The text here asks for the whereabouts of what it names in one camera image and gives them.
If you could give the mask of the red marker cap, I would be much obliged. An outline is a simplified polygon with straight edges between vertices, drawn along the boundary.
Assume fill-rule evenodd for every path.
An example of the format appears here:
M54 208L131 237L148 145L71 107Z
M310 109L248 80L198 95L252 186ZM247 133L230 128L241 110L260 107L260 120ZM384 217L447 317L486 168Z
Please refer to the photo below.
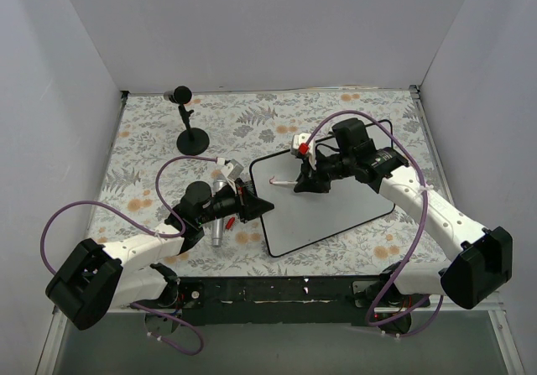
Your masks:
M225 225L225 229L226 229L226 230L230 230L230 229L233 227L233 225L234 225L234 223L235 223L235 220L236 220L236 217L235 217L235 216L232 216L232 217L227 221L227 223L226 223L226 225Z

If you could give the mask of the red white marker pen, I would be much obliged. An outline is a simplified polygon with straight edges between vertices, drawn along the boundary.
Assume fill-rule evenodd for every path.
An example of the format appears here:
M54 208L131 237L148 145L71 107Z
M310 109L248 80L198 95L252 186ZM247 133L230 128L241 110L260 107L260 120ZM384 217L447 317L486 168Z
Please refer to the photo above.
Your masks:
M271 185L277 185L277 186L296 186L296 181L290 181L290 180L276 180L276 179L270 179L269 183Z

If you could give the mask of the white whiteboard black frame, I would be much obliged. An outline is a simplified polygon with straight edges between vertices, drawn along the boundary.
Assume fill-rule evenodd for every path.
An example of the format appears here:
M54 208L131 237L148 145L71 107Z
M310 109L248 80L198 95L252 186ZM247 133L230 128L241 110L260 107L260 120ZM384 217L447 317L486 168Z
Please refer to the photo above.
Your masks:
M257 197L274 204L261 223L268 254L284 256L303 247L347 232L394 210L395 204L353 177L331 182L326 194L294 193L293 186L277 186L270 179L294 181L301 160L289 150L255 159L249 166Z

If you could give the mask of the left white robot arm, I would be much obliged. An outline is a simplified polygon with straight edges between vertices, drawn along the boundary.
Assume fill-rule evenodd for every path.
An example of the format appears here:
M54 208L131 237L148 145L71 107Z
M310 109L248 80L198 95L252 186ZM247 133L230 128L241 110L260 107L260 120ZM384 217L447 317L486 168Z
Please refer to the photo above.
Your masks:
M193 182L154 230L109 244L91 238L79 242L45 294L79 330L95 325L111 308L132 303L172 308L180 297L180 279L161 263L164 258L192 249L204 237L206 223L228 216L248 222L273 209L250 182L237 180L219 191Z

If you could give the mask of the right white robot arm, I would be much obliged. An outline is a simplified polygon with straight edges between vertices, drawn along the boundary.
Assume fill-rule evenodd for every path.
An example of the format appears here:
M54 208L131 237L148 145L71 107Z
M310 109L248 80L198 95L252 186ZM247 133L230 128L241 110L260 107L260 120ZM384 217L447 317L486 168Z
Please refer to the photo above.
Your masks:
M425 183L407 154L377 148L361 120L338 122L332 133L337 146L330 155L318 150L309 133L293 137L291 153L302 161L294 191L325 194L332 181L352 177L414 219L448 260L427 265L403 259L385 269L379 293L386 304L437 294L469 310L511 279L513 239L505 229L489 229L457 210Z

